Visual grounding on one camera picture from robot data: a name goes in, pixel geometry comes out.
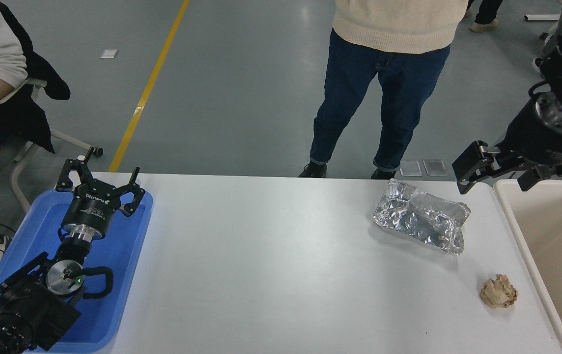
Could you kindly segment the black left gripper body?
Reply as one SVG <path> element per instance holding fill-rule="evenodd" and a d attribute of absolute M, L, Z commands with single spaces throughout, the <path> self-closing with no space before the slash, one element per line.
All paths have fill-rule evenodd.
<path fill-rule="evenodd" d="M 70 232 L 73 226 L 85 225 L 98 233 L 106 233 L 120 206 L 121 193 L 117 193 L 112 184 L 103 181 L 80 184 L 74 190 L 74 198 L 62 220 L 62 228 Z"/>

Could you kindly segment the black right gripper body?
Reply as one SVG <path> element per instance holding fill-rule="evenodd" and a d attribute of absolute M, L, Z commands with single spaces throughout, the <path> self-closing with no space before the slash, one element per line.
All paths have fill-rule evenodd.
<path fill-rule="evenodd" d="M 535 164 L 562 164 L 562 103 L 557 99 L 531 99 L 508 125 L 497 143 Z"/>

